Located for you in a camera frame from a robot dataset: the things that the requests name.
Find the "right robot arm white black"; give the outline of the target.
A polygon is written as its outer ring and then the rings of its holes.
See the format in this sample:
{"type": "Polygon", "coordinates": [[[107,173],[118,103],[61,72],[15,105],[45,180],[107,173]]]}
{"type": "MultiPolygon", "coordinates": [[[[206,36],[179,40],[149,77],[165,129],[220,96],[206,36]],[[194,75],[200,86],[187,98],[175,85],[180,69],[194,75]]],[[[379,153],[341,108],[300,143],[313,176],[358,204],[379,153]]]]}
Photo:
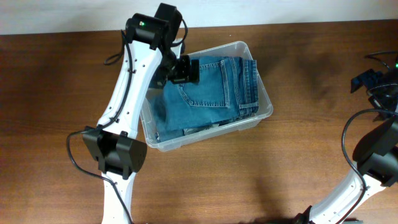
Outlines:
{"type": "Polygon", "coordinates": [[[397,65],[384,66],[386,72],[369,69],[351,79],[351,92],[365,87],[373,107],[352,115],[343,128],[341,149],[349,173],[331,194],[297,214],[292,223],[347,223],[362,203],[397,183],[397,65]],[[363,136],[349,156],[345,144],[348,128],[368,112],[377,113],[381,124],[363,136]]]}

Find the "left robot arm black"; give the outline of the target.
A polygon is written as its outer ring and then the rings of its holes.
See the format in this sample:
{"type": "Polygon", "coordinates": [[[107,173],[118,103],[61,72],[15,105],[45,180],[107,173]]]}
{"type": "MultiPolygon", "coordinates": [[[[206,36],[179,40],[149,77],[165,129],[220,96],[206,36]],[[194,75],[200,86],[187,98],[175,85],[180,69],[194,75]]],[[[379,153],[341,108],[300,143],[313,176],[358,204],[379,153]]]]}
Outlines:
{"type": "Polygon", "coordinates": [[[184,23],[175,6],[162,3],[153,17],[134,14],[121,32],[124,62],[113,94],[96,127],[82,132],[104,182],[103,223],[132,223],[132,186],[147,153],[137,128],[149,86],[200,79],[199,62],[183,55],[184,41],[176,40],[184,23]]]}

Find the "dark blue jeans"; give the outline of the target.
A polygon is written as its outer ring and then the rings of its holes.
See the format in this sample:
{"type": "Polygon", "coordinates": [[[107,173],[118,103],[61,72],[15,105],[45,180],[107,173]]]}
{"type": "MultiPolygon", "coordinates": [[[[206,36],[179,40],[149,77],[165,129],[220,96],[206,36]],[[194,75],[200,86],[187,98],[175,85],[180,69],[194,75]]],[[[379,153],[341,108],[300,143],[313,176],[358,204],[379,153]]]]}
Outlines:
{"type": "Polygon", "coordinates": [[[184,136],[183,130],[232,123],[257,113],[256,60],[241,57],[200,57],[198,83],[167,82],[151,99],[158,142],[184,136]]]}

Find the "clear plastic storage container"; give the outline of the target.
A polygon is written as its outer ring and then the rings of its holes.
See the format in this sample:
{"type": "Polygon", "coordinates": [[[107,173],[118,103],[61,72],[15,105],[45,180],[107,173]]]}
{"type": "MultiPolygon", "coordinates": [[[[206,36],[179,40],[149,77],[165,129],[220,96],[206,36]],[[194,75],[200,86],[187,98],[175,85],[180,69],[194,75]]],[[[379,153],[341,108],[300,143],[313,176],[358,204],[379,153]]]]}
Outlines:
{"type": "MultiPolygon", "coordinates": [[[[230,57],[241,57],[244,59],[252,59],[248,45],[243,41],[236,41],[229,44],[205,49],[189,54],[192,57],[204,57],[204,56],[230,56],[230,57]]],[[[160,94],[160,90],[151,89],[147,92],[147,98],[143,102],[141,109],[140,119],[144,130],[144,136],[146,143],[149,147],[156,148],[162,152],[171,151],[181,146],[191,144],[194,142],[202,141],[205,139],[213,138],[223,134],[231,133],[234,131],[241,131],[257,126],[263,119],[268,118],[273,113],[273,105],[266,92],[264,84],[261,80],[261,76],[257,75],[257,89],[259,92],[259,109],[257,113],[254,113],[251,117],[229,123],[223,126],[211,128],[208,130],[200,131],[188,136],[182,136],[180,138],[171,139],[168,141],[158,142],[155,138],[157,126],[154,120],[153,110],[148,102],[149,99],[160,94]]]]}

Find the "light grey jeans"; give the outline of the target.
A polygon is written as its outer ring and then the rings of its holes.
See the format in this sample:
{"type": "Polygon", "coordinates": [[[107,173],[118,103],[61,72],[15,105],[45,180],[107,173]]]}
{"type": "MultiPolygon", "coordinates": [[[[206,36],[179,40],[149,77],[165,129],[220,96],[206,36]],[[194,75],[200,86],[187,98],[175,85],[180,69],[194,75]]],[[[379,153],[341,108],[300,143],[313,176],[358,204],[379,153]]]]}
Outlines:
{"type": "Polygon", "coordinates": [[[183,134],[185,136],[187,136],[187,135],[199,133],[201,131],[206,131],[206,130],[209,130],[209,129],[212,129],[212,128],[217,128],[217,127],[223,126],[225,124],[226,123],[217,123],[217,124],[211,124],[211,125],[208,125],[208,126],[201,126],[201,127],[196,127],[196,128],[187,128],[187,129],[183,130],[183,134]]]}

